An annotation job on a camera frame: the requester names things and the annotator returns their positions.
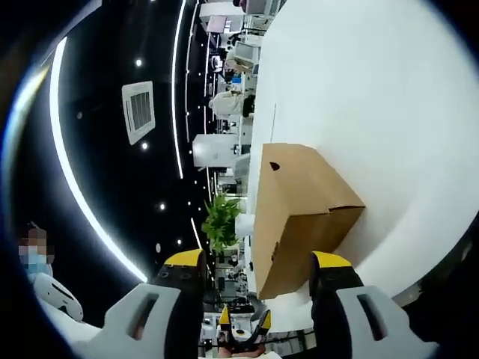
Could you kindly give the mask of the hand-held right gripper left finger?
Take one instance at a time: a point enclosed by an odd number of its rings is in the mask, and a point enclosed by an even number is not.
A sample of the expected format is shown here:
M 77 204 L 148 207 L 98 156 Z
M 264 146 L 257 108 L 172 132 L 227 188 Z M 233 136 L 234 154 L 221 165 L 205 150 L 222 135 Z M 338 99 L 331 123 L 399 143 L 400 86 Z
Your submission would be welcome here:
M 196 358 L 204 289 L 203 250 L 168 258 L 152 283 L 139 284 L 106 312 L 91 357 Z

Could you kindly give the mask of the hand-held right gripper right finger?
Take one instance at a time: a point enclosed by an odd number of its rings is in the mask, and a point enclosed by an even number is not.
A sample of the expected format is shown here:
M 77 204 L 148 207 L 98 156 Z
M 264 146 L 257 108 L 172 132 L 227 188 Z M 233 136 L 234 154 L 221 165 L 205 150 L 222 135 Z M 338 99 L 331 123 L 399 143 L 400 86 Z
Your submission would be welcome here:
M 319 358 L 434 358 L 439 345 L 410 328 L 406 312 L 376 286 L 365 286 L 352 264 L 310 254 L 311 319 Z

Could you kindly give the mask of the person's left hand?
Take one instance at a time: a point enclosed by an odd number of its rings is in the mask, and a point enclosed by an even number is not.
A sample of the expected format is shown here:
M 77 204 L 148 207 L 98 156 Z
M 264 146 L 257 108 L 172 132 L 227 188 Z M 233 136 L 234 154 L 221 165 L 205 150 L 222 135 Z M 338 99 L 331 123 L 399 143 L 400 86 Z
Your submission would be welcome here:
M 260 344 L 255 350 L 240 351 L 233 347 L 218 347 L 218 358 L 258 358 L 266 353 L 265 345 Z

